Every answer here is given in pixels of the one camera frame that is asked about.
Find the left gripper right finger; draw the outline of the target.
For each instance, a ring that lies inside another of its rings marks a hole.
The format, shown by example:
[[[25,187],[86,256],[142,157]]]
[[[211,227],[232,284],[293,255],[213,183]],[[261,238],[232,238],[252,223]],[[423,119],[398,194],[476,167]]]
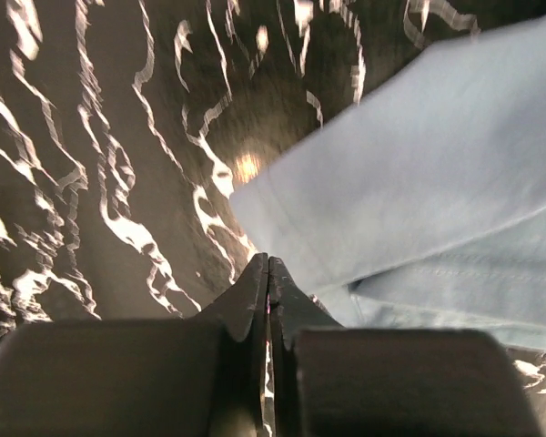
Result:
[[[283,436],[538,436],[507,353],[475,330],[347,329],[269,261]]]

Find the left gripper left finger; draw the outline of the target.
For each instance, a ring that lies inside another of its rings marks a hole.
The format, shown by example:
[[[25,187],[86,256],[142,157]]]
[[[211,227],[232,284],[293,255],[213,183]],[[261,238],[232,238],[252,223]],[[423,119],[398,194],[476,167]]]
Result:
[[[187,319],[26,324],[0,341],[0,436],[245,436],[262,424],[268,258]]]

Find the grey-blue t shirt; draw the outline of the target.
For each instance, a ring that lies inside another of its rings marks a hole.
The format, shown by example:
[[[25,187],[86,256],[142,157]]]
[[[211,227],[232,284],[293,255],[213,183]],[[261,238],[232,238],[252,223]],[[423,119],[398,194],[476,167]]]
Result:
[[[546,351],[546,16],[430,46],[230,205],[346,327]]]

